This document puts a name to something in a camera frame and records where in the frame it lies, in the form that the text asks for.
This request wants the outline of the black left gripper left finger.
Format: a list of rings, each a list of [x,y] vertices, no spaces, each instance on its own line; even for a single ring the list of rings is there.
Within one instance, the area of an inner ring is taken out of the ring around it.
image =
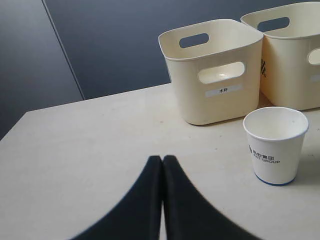
[[[149,156],[139,177],[105,216],[74,240],[158,240],[163,200],[163,162]]]

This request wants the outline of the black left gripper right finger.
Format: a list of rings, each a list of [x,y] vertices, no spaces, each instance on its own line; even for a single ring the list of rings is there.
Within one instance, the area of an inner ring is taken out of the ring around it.
[[[178,159],[163,159],[164,218],[168,240],[258,240],[210,204],[189,180]]]

